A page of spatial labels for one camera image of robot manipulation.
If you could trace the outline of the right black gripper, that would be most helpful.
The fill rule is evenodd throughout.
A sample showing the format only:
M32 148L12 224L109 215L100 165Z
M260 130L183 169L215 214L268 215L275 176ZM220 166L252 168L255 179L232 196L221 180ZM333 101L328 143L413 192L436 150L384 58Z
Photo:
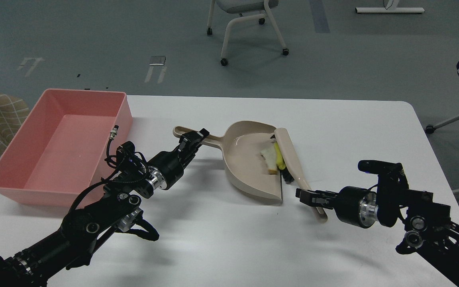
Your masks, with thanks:
M334 210L343 223L366 229L378 222L377 193L369 189L344 187L336 193L298 188L295 196L307 206Z

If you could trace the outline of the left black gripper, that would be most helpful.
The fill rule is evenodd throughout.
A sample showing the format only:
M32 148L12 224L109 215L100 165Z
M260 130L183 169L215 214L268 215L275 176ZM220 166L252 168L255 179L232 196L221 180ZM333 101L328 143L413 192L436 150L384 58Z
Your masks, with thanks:
M184 133L180 136L177 149L169 152L161 151L148 161L148 166L153 167L164 178L160 189L168 190L182 178L184 170L209 134L206 129Z

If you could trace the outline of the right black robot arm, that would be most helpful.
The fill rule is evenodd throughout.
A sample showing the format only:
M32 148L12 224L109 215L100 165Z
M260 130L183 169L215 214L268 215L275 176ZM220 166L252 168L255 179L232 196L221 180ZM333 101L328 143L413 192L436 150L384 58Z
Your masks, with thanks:
M334 210L341 222L364 229L374 223L393 227L400 220L405 233L396 252L419 254L459 287L459 224L451 220L451 207L435 203L432 192L410 189L399 162L361 160L358 169L377 175L376 191L344 187L336 193L298 188L296 196L301 203Z

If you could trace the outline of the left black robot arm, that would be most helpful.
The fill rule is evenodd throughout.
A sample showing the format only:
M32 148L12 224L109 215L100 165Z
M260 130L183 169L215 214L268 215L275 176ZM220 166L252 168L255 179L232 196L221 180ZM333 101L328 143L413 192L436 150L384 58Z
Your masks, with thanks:
M119 145L105 161L114 171L101 178L72 203L57 231L14 256L0 256L0 287L45 287L62 269L90 264L93 254L114 233L156 241L158 231L143 218L140 204L156 189L170 189L195 158L209 131L185 132L172 151L151 160L133 142Z

